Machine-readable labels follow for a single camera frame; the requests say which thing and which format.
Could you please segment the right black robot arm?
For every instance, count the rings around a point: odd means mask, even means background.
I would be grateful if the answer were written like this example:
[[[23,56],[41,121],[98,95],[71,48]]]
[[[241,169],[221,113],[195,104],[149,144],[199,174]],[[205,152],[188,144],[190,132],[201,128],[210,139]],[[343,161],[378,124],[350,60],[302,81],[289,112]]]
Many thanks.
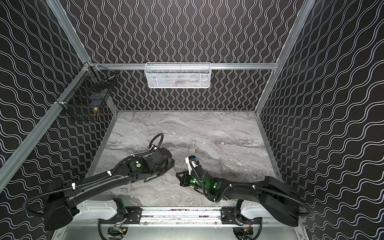
[[[299,194],[279,180],[267,176],[254,183],[232,182],[211,176],[193,159],[189,170],[176,173],[182,187],[193,187],[207,200],[249,201],[260,204],[277,221],[291,227],[299,225],[300,216],[312,216],[314,211]]]

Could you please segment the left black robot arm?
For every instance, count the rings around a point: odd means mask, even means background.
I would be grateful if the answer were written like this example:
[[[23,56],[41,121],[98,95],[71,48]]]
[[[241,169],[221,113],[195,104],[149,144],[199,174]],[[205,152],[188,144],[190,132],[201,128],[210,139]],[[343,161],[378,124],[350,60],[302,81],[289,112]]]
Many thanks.
[[[61,180],[53,181],[45,193],[27,199],[23,210],[31,216],[44,219],[46,231],[62,228],[81,215],[82,202],[110,189],[143,181],[155,180],[175,165],[172,154],[161,146],[164,134],[154,137],[158,144],[149,143],[149,150],[130,155],[121,160],[111,170],[101,174],[64,184]]]

